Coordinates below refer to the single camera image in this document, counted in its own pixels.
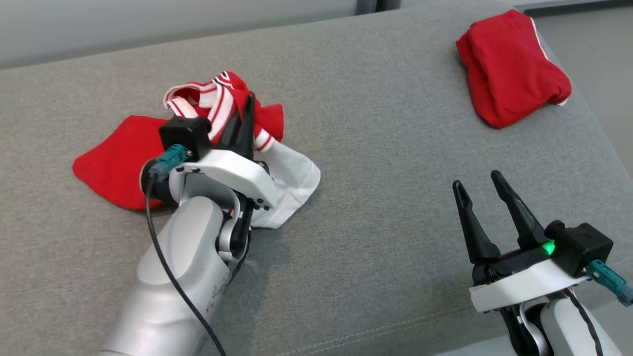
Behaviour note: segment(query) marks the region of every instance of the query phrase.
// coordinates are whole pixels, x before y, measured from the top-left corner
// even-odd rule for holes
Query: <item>gray fabric surface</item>
[[[443,1],[0,72],[0,353],[99,349],[150,240],[144,216],[90,191],[73,160],[127,115],[168,117],[169,87],[221,70],[281,102],[285,143],[322,170],[283,228],[254,235],[212,322],[229,355],[420,355],[501,335],[500,316],[470,304],[451,190],[461,179],[491,239],[516,248],[492,169],[543,224],[602,230],[633,276],[633,186],[581,95],[504,130],[473,111],[454,42],[507,9]]]

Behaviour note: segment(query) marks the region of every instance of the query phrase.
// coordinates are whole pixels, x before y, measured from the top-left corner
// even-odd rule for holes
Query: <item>white fabric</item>
[[[255,151],[255,160],[266,162],[282,194],[276,208],[253,210],[251,225],[278,229],[314,193],[321,170],[308,157],[275,139],[266,151]]]

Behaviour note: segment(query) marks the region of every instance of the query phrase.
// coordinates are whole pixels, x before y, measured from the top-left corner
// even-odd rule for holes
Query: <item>green light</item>
[[[552,252],[554,252],[554,241],[550,241],[550,242],[546,242],[543,245],[543,248],[545,249],[545,251],[548,252],[548,255],[551,255]]]

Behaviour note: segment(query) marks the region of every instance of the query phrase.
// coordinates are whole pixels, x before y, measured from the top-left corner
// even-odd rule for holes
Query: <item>stitched seam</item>
[[[374,332],[374,331],[379,331],[379,330],[383,330],[383,329],[388,329],[388,328],[390,328],[390,327],[394,327],[394,326],[398,326],[398,325],[402,325],[402,324],[408,324],[408,323],[410,323],[410,322],[415,322],[415,321],[418,321],[418,320],[421,320],[421,319],[426,319],[426,318],[433,317],[433,316],[436,316],[436,315],[450,314],[450,313],[452,313],[452,312],[454,312],[454,311],[457,311],[457,310],[462,310],[462,312],[461,312],[461,313],[457,313],[457,314],[463,314],[464,312],[467,312],[467,311],[468,311],[468,309],[470,309],[470,308],[466,308],[466,310],[464,310],[464,308],[456,308],[456,309],[451,309],[451,310],[448,310],[448,311],[437,312],[437,313],[433,313],[433,314],[429,314],[429,315],[425,315],[425,316],[417,317],[417,318],[414,318],[414,319],[410,319],[410,320],[407,320],[407,321],[401,321],[401,322],[397,322],[397,323],[395,323],[395,324],[391,324],[391,325],[387,325],[387,326],[382,326],[382,327],[377,327],[377,328],[375,328],[375,329],[371,329],[371,330],[367,330],[367,331],[362,331],[362,332],[360,332],[360,333],[356,333],[356,334],[352,334],[352,335],[343,336],[343,337],[340,337],[340,338],[332,339],[332,340],[330,340],[330,341],[324,341],[324,342],[322,342],[322,343],[317,343],[317,344],[314,344],[314,345],[310,345],[310,346],[306,346],[306,347],[298,348],[298,349],[295,349],[295,350],[292,350],[292,351],[288,351],[288,352],[284,352],[284,353],[279,353],[279,354],[277,354],[276,356],[289,355],[289,354],[291,354],[291,353],[295,353],[295,352],[303,351],[303,350],[306,350],[306,349],[309,349],[309,348],[313,348],[313,347],[317,347],[317,346],[326,345],[326,344],[333,343],[333,342],[340,341],[340,340],[346,340],[346,339],[349,339],[349,338],[354,338],[354,337],[356,337],[356,336],[360,336],[360,335],[364,335],[364,334],[372,333],[372,332]]]
[[[467,313],[467,312],[469,312],[469,310],[464,310],[464,311],[462,311],[461,313],[456,313],[455,315],[465,314],[465,313]],[[308,353],[302,353],[302,354],[301,354],[301,356],[307,356],[307,355],[311,355],[311,354],[313,354],[313,353],[317,353],[317,352],[321,352],[321,351],[326,351],[326,350],[329,350],[329,349],[331,349],[331,348],[337,348],[337,347],[340,347],[340,346],[344,346],[344,345],[348,345],[348,344],[351,344],[351,343],[355,343],[355,342],[357,342],[357,341],[363,341],[363,340],[369,340],[369,339],[377,338],[377,337],[379,337],[379,336],[383,336],[383,335],[387,335],[387,334],[395,333],[396,331],[401,331],[401,330],[409,329],[409,328],[411,328],[411,327],[416,327],[416,326],[424,325],[426,322],[427,322],[427,321],[417,322],[417,323],[412,324],[412,325],[407,325],[407,326],[399,327],[399,328],[397,328],[397,329],[393,329],[393,330],[385,331],[384,333],[380,333],[380,334],[376,334],[376,335],[371,335],[371,336],[366,336],[366,337],[364,337],[364,338],[360,338],[360,339],[356,339],[356,340],[352,340],[352,341],[347,341],[347,342],[340,343],[340,344],[338,344],[338,345],[332,345],[332,346],[329,346],[329,347],[326,347],[326,348],[320,348],[320,349],[318,349],[318,350],[314,350],[314,351],[311,351],[311,352],[308,352]]]

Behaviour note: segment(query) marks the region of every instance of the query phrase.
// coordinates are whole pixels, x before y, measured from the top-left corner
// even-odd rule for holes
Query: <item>red garment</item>
[[[250,93],[246,83],[232,72],[223,72],[212,81],[190,82],[171,88],[163,100],[176,115],[211,121],[209,139],[215,143],[235,108],[242,111]],[[166,122],[159,118],[130,116],[99,146],[75,160],[73,172],[95,193],[122,208],[145,209],[141,191],[141,170],[145,163],[163,153],[158,129]],[[284,135],[281,104],[255,104],[254,148],[266,151]],[[151,206],[163,204],[152,201]]]
[[[545,55],[534,21],[517,10],[473,23],[456,44],[475,111],[490,126],[514,124],[547,102],[564,105],[572,93],[569,78]]]

